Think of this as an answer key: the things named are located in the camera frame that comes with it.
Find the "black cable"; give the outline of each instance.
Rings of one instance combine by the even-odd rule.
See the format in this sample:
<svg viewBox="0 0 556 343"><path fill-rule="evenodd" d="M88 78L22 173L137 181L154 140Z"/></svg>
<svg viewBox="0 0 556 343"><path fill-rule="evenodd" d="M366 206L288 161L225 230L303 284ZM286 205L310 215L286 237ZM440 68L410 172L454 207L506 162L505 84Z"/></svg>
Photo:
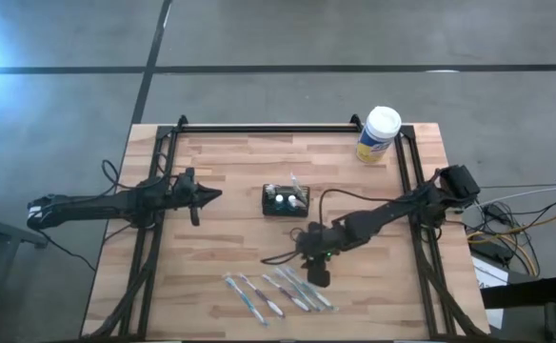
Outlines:
<svg viewBox="0 0 556 343"><path fill-rule="evenodd" d="M340 192L349 196L353 196L355 198L359 198L362 200L366 200L366 201L386 201L388 203L393 203L393 202L399 202L399 203L410 203L412 202L412 200L399 200L399 199L387 199L387 198L372 198L372 197L367 197L367 196L362 196L353 192L348 192L348 191L343 191L343 190L338 190L338 189L328 189L325 190L321 195L320 195L320 200L318 201L318 221L321 225L321 229L324 227L323 225L323 199L325 198L325 195L327 193L330 192Z"/></svg>
<svg viewBox="0 0 556 343"><path fill-rule="evenodd" d="M513 210L510 208L508 204L502 201L496 201L490 205L494 205L500 210L502 210L502 212L506 215L506 219L509 220L512 229L519 227L519 223L517 222L517 220L515 220L515 217L513 216Z"/></svg>
<svg viewBox="0 0 556 343"><path fill-rule="evenodd" d="M505 204L505 203L503 203L503 202L501 202L500 204L502 204L502 206L507 210L507 213L510 215L511 228L514 229L514 228L519 228L519 227L521 227L522 225L521 225L519 222L517 222L517 220L514 218L514 216L513 216L514 213L513 213L513 211L510 209L510 206L507 205L507 204ZM536 213L536 212L545 212L545 211L547 211L548 209L550 209L551 207L553 207L553 206L555 206L555 205L556 205L556 202L554 202L554 203L548 205L547 207L545 207L545 208L543 208L543 209L540 209L539 211L532 211L532 212L534 212L534 213ZM541 265L540 265L540 261L538 260L538 255L536 254L536 250L534 249L534 246L531 244L531 241L530 241L530 240L531 240L531 237L530 237L529 233L527 233L527 232L523 232L523 234L524 234L524 237L526 238L526 243L524 243L523 245L521 245L521 248L525 247L526 245L529 245L529 248L530 248L530 250L532 251L532 255L534 256L534 262L533 262L533 263L534 263L534 264L536 265L536 267L538 268L538 269L537 269L537 273L540 275ZM515 243L516 243L516 244L519 244L519 242L517 241L518 235L519 235L518 232L516 232L516 233L514 233L514 234L511 235L511 236L513 237L513 239L515 240ZM515 254L515 256L517 256L517 258L519 258L519 260L520 260L520 262L522 263L522 265L524 265L524 268L526 268L527 274L530 275L530 271L529 271L529 268L527 267L527 264L524 263L523 259L522 259L518 254Z"/></svg>
<svg viewBox="0 0 556 343"><path fill-rule="evenodd" d="M528 211L528 212L511 212L510 214L515 214L515 215L519 215L519 214L536 214L536 213L540 213L540 212L544 211L545 209L550 209L550 208L552 208L552 207L555 206L555 205L556 205L556 202L551 203L551 204L549 204L549 205L547 205L547 206L545 206L545 207L543 207L543 208L541 208L541 209L539 209L539 210L536 210L536 211Z"/></svg>
<svg viewBox="0 0 556 343"><path fill-rule="evenodd" d="M431 231L431 230L435 230L435 228L425 228L425 229L426 229L427 236L430 234L430 231ZM441 236L443 235L443 228L439 227L439 228L436 228L436 230L439 231L439 234L437 234L437 237L436 237L436 240L437 240L437 242L438 242L439 239L441 238ZM422 238L422 241L423 241L424 243L428 243L428 241L427 241L426 239L424 239L424 236L423 236L423 235L420 236L420 238Z"/></svg>
<svg viewBox="0 0 556 343"><path fill-rule="evenodd" d="M515 251L515 253L513 254L513 256L517 257L517 259L519 260L519 262L521 262L522 266L524 266L524 269L526 270L526 274L530 275L529 267L527 266L526 262L524 262L524 259L522 258L522 256L520 256L520 255L517 253L517 248L512 249L512 248L507 244L507 242L505 241L504 238L498 237L498 240L499 240L502 244L504 244L505 247L506 247L507 249L509 249L510 251L511 251L511 250Z"/></svg>
<svg viewBox="0 0 556 343"><path fill-rule="evenodd" d="M521 231L519 231L519 232L515 232L515 233L513 233L513 234L511 235L511 237L513 237L513 239L515 239L515 242L517 242L517 234L518 234L518 233L523 232L523 233L526 235L526 238L527 238L527 242L526 242L526 243L529 245L530 250L531 250L531 252L532 252L532 255L534 256L534 263L535 263L536 266L538 267L537 273L538 273L539 275L540 275L540 261L539 261L539 259L538 259L538 255L536 254L536 250L534 249L533 245L532 245L531 242L530 242L530 238L531 238L531 237L529 236L529 233L526 232L526 230L529 229L529 228L531 228L534 224L536 224L536 222L538 222L538 221L540 220L540 218L541 218L546 212L548 212L552 207L554 207L555 205L556 205L556 202L554 202L554 203L552 203L552 204L549 204L548 206L546 206L546 207L544 207L544 208L542 208L542 209L540 209L540 210L538 210L538 211L532 211L532 212L517 212L517 213L519 213L519 214L530 214L530 213L538 213L538 212L539 212L540 214L539 214L530 224L527 225L527 228L525 228L525 229L523 229L523 230L521 230ZM494 231L492 231L492 230L490 230L490 232L484 232L484 233L490 234L490 235L500 234L499 232L494 232Z"/></svg>
<svg viewBox="0 0 556 343"><path fill-rule="evenodd" d="M58 243L54 242L53 239L51 239L51 237L48 236L47 233L42 232L41 230L36 230L37 232L43 234L44 237L46 237L46 239L48 240L48 242L50 242L51 244L53 244L56 248L60 249L63 252L66 252L67 254L69 254L70 256L73 257L77 257L79 259L81 259L82 261L86 262L86 264L88 265L88 267L93 271L96 272L96 269L94 267L92 267L91 263L86 259L86 257L77 254L77 253L72 253L69 250L67 250L66 248L62 247L61 245L59 245Z"/></svg>
<svg viewBox="0 0 556 343"><path fill-rule="evenodd" d="M297 231L297 232L303 232L304 230L302 228L293 228L290 230L290 232L288 233L288 236L290 237L290 240L292 240L293 242L297 242L297 239L295 237L293 237L293 233Z"/></svg>
<svg viewBox="0 0 556 343"><path fill-rule="evenodd" d="M108 235L107 237L105 237L105 239L103 239L103 244L107 243L107 241L108 241L111 237L113 237L114 235L116 235L117 233L122 232L123 230L125 230L125 229L127 229L127 228L129 228L129 227L131 227L131 226L132 226L131 223L130 223L130 224L127 224L125 227L123 227L123 228L119 229L118 231L113 232L112 234Z"/></svg>
<svg viewBox="0 0 556 343"><path fill-rule="evenodd" d="M463 221L460 221L460 220L446 220L445 222L446 223L452 223L452 224L460 224L460 225L468 228L468 224L463 222Z"/></svg>
<svg viewBox="0 0 556 343"><path fill-rule="evenodd" d="M483 218L483 220L484 220L484 226L483 226L483 228L481 229L481 231L482 231L482 232L496 233L496 231L494 231L494 230L487 224L488 221L487 221L487 215L486 215L486 213L483 212L483 211L481 211L481 216L482 216L482 218ZM507 242L505 241L504 238L502 238L502 237L500 237L500 236L498 236L498 238L499 238L499 241L500 241L501 243L503 243L503 245L505 245L505 247L510 251L510 258L509 258L509 261L510 261L511 259L513 259L513 256L517 256L517 258L518 258L520 261L523 262L523 258L522 258L522 257L518 254L518 252L517 252L517 246L519 245L519 243L518 243L518 241L517 241L517 237L515 237L515 239L514 239L514 241L515 241L515 247L509 246L509 245L507 244Z"/></svg>
<svg viewBox="0 0 556 343"><path fill-rule="evenodd" d="M110 176L109 173L107 172L107 168L105 167L106 165L109 165L109 168L111 169L111 171L114 174L113 176ZM164 179L167 177L166 173L163 172L162 177L160 177L157 181L150 183L148 185L145 186L126 186L124 184L119 183L118 179L119 179L119 172L117 171L117 168L115 168L115 165L113 165L109 160L104 159L100 165L101 169L103 170L103 174L105 175L105 177L108 179L108 181L110 181L110 183L113 185L113 187L121 187L125 190L144 190L153 186L156 186L157 184L159 184L160 182L164 181Z"/></svg>
<svg viewBox="0 0 556 343"><path fill-rule="evenodd" d="M276 256L264 258L264 259L261 260L261 263L267 264L267 265L270 265L270 266L278 266L278 265L281 265L283 263L289 262L291 259L295 258L295 256L297 256L298 254L299 254L299 252L297 252L297 251L287 252L287 253L279 254L279 255L276 255Z"/></svg>

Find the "black metal frame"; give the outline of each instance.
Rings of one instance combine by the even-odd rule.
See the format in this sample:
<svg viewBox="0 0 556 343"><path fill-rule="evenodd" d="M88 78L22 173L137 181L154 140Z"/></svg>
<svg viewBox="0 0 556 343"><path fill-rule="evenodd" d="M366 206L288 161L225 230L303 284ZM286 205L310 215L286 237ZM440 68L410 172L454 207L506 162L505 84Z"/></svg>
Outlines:
<svg viewBox="0 0 556 343"><path fill-rule="evenodd" d="M359 117L354 114L351 116L349 124L345 125L189 125L188 120L185 116L182 116L179 120L177 126L160 126L157 128L157 133L155 136L155 146L153 148L153 157L151 159L151 165L149 168L149 176L154 176L158 173L159 166L159 154L163 147L163 143L166 138L170 139L170 148L168 153L167 165L165 170L170 172L172 161L176 153L176 140L179 133L238 133L238 132L350 132L359 133L363 125ZM399 164L399 171L403 183L403 191L408 192L411 189L409 182L409 173L407 171L407 161L405 158L405 152L403 148L403 135L409 142L409 147L411 149L411 157L413 162L413 169L415 171L415 178L417 183L424 182L424 175L422 172L422 162L420 160L420 155L418 152L417 141L415 137L415 129L411 125L404 125L401 128L401 134L397 135L394 144L397 151L397 158ZM425 310L428 336L430 339L434 337L439 338L441 334L437 328L437 321L434 314L434 309L432 307L432 297L430 294L430 287L428 285L428 279L420 272L420 266L423 262L426 262L426 257L422 250L422 228L417 222L416 218L411 216L409 218L410 230L411 230L411 240L413 244L413 250L416 259L416 266L418 267L420 289L422 295L422 303ZM79 342L119 342L119 341L131 341L132 339L144 340L147 334L147 326L149 323L149 311L151 296L153 292L153 283L155 278L155 271L157 268L157 259L159 257L160 241L162 238L164 224L164 214L158 213L156 218L156 226L153 230L153 237L151 238L151 247L149 249L149 257L143 268L141 269L141 261L143 258L143 247L145 245L145 237L147 231L139 231L136 236L136 242L134 245L134 253L132 256L132 264L129 272L129 291L127 292L128 299L133 299L142 286L145 283L142 307L138 322L138 328L136 333L129 333L129 322L131 319L131 301L127 306L127 309L121 315L120 328L117 336L103 336L103 337L82 337ZM445 275L443 271L443 265L441 261L441 255L439 254L439 247L437 244L436 236L433 231L428 232L428 242L431 252L431 263L433 269L436 273L438 280L440 280L443 285L445 285ZM443 316L446 322L446 334L450 337L456 337L455 325L453 321L453 316L450 313L446 303L443 299L439 299Z"/></svg>

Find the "gray floor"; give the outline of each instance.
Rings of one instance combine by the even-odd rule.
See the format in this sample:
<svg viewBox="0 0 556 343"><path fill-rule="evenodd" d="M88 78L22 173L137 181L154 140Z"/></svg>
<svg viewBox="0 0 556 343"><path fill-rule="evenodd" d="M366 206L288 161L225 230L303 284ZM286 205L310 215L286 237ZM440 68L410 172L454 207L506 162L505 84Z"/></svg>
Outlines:
<svg viewBox="0 0 556 343"><path fill-rule="evenodd" d="M144 66L161 4L1 0L0 67ZM556 0L175 0L158 59L329 63L556 63ZM121 161L141 79L0 75L0 220L24 226L26 204L47 192L103 190L100 161ZM344 122L377 104L408 122L439 122L449 161L481 185L555 182L556 72L156 75L143 122ZM555 199L508 203L526 211ZM80 222L48 233L95 263L103 229ZM530 233L542 275L556 275L556 222ZM54 248L23 246L0 297L0 342L77 336L92 278Z"/></svg>

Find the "wooden tabletop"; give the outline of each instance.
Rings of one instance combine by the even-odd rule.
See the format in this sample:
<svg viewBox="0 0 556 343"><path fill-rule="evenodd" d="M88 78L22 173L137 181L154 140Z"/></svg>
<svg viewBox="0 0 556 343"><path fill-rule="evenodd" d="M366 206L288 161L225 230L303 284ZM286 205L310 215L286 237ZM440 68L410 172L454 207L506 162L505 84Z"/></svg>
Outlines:
<svg viewBox="0 0 556 343"><path fill-rule="evenodd" d="M414 126L424 173L429 177L435 169L447 166L439 127ZM156 128L133 126L122 183L133 186L147 177ZM386 198L402 194L394 147L380 163L366 165L354 153L357 138L354 133L180 134L175 172L194 167L197 181L223 190L223 195L200 211L199 227L191 226L189 211L167 212L147 339L427 338L405 219L386 225L365 246L342 253L328 263L331 285L322 294L339 307L336 313L304 313L260 277L272 273L270 266L259 262L261 258L292 251L294 243L289 232L318 220L318 198L323 190L338 188ZM264 217L262 185L288 185L290 172L302 185L311 187L309 217ZM323 204L324 218L328 222L347 212L380 205L331 193ZM107 234L124 225L119 220L109 222ZM83 333L98 328L124 294L135 235L135 230L122 232L102 249ZM447 287L475 324L488 331L462 228L444 225L439 246ZM289 263L305 277L305 271L298 269L300 264L301 260ZM269 327L262 327L226 286L222 279L226 272L247 275L285 311L287 318L277 318L246 284L236 280L269 321ZM433 303L440 332L444 332L436 294ZM137 318L135 306L131 328L136 328Z"/></svg>

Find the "disinfecting wipes canister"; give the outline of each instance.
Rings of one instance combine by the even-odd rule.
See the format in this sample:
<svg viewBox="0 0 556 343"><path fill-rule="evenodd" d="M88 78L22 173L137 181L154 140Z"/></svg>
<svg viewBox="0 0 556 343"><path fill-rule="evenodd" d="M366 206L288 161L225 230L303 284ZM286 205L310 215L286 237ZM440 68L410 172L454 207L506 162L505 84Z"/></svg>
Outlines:
<svg viewBox="0 0 556 343"><path fill-rule="evenodd" d="M389 107L376 107L367 117L356 155L366 163L379 161L400 129L401 116L397 111Z"/></svg>

